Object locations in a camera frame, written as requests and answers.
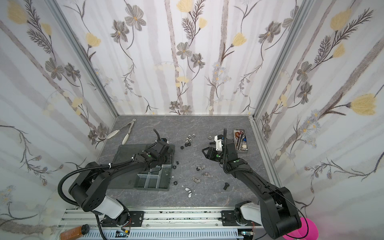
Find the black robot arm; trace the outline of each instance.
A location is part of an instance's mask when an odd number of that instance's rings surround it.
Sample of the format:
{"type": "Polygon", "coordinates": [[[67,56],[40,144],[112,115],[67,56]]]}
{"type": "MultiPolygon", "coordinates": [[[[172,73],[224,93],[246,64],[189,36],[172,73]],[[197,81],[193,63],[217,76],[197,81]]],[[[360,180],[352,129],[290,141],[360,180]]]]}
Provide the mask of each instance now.
{"type": "MultiPolygon", "coordinates": [[[[206,158],[223,164],[224,172],[242,181],[260,200],[261,223],[267,234],[276,239],[301,227],[301,220],[291,192],[285,188],[278,188],[260,175],[255,173],[248,163],[238,158],[235,143],[226,139],[226,129],[223,135],[223,150],[217,151],[213,147],[202,150],[206,158]]],[[[237,221],[243,217],[241,210],[237,221]]]]}

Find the floral wallpaper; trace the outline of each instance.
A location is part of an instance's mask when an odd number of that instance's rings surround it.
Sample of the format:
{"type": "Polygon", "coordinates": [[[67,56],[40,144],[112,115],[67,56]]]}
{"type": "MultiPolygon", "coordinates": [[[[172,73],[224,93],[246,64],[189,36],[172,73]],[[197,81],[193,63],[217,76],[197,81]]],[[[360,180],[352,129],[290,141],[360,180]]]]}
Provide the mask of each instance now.
{"type": "Polygon", "coordinates": [[[0,238],[51,239],[59,180],[97,159],[115,118],[44,2],[0,6],[0,238]]]}
{"type": "Polygon", "coordinates": [[[315,1],[257,116],[319,239],[382,239],[383,8],[315,1]]]}
{"type": "Polygon", "coordinates": [[[58,0],[119,114],[253,114],[297,0],[58,0]]]}

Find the leaf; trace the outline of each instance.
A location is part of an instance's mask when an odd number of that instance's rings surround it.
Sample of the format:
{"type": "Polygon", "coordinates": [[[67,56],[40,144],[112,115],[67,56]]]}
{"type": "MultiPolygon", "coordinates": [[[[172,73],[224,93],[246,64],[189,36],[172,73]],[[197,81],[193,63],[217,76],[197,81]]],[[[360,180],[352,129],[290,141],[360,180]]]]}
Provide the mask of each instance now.
{"type": "Polygon", "coordinates": [[[192,11],[192,20],[194,23],[196,23],[199,15],[203,14],[204,2],[205,0],[198,0],[195,4],[195,8],[192,11]]]}
{"type": "Polygon", "coordinates": [[[187,39],[192,39],[195,35],[195,25],[188,18],[183,18],[181,26],[187,33],[187,39]]]}
{"type": "Polygon", "coordinates": [[[83,13],[81,14],[81,18],[84,17],[85,1],[86,1],[86,0],[84,0],[84,2],[83,2],[83,13]]]}
{"type": "Polygon", "coordinates": [[[314,58],[314,62],[321,63],[328,53],[331,51],[331,37],[330,36],[325,36],[325,38],[321,41],[320,43],[320,48],[318,50],[318,54],[314,58]]]}
{"type": "Polygon", "coordinates": [[[334,46],[339,44],[341,40],[347,40],[349,36],[358,29],[358,25],[364,22],[368,22],[370,18],[372,18],[372,11],[369,9],[365,9],[364,13],[360,14],[356,20],[352,20],[347,26],[343,28],[342,31],[339,31],[334,46]]]}
{"type": "Polygon", "coordinates": [[[46,53],[51,53],[50,45],[41,33],[28,29],[27,34],[33,42],[37,43],[38,46],[43,47],[46,53]]]}
{"type": "Polygon", "coordinates": [[[92,58],[92,56],[94,55],[96,53],[96,51],[95,52],[93,52],[90,56],[89,56],[89,61],[91,61],[91,58],[92,58]]]}

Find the black bolt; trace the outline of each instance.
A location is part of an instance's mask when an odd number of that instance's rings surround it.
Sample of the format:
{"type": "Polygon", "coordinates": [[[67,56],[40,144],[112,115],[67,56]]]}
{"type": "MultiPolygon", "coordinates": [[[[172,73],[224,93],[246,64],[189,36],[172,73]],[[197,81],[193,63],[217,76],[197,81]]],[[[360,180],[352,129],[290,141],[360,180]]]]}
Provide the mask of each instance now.
{"type": "Polygon", "coordinates": [[[228,187],[229,187],[229,183],[226,182],[223,189],[226,190],[228,187]]]}

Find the yellow flower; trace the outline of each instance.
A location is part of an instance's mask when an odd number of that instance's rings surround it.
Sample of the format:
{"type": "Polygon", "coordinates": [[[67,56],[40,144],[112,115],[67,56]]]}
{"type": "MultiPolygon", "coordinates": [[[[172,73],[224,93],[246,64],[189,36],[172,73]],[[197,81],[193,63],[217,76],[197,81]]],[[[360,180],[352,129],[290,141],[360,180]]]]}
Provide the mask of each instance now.
{"type": "Polygon", "coordinates": [[[192,0],[180,0],[176,6],[183,13],[190,12],[192,10],[192,0]]]}
{"type": "Polygon", "coordinates": [[[47,109],[49,111],[53,111],[55,109],[55,107],[52,104],[48,104],[47,109]]]}
{"type": "Polygon", "coordinates": [[[352,10],[349,8],[344,12],[339,12],[331,19],[331,28],[334,31],[340,31],[349,20],[352,10]]]}
{"type": "Polygon", "coordinates": [[[189,79],[186,78],[185,76],[179,76],[176,78],[179,82],[185,82],[185,83],[188,83],[189,82],[189,79]]]}
{"type": "Polygon", "coordinates": [[[199,19],[199,28],[203,28],[207,25],[207,20],[204,18],[199,19]]]}
{"type": "Polygon", "coordinates": [[[281,103],[283,103],[283,107],[287,106],[287,96],[284,94],[282,94],[279,100],[277,100],[277,105],[280,105],[281,103]]]}
{"type": "Polygon", "coordinates": [[[15,1],[9,1],[8,18],[17,24],[23,24],[27,21],[25,10],[15,1]]]}
{"type": "Polygon", "coordinates": [[[340,44],[340,45],[336,48],[335,52],[333,53],[333,57],[334,57],[334,58],[341,57],[342,55],[344,55],[344,53],[345,53],[344,44],[340,44]]]}
{"type": "Polygon", "coordinates": [[[363,116],[374,115],[375,112],[375,96],[370,93],[366,95],[362,95],[351,103],[347,104],[347,107],[351,108],[355,113],[363,116]]]}
{"type": "Polygon", "coordinates": [[[77,108],[82,103],[83,103],[82,98],[74,98],[74,100],[72,102],[72,107],[77,108]]]}
{"type": "Polygon", "coordinates": [[[242,33],[236,34],[236,36],[233,38],[232,45],[234,46],[241,46],[243,45],[247,39],[244,37],[242,33]]]}
{"type": "Polygon", "coordinates": [[[49,36],[52,35],[51,25],[49,25],[48,23],[42,23],[41,27],[44,29],[46,34],[48,34],[49,36]]]}
{"type": "Polygon", "coordinates": [[[87,39],[88,45],[90,45],[91,47],[97,47],[100,45],[101,39],[98,39],[92,33],[87,33],[87,36],[85,38],[87,39]]]}

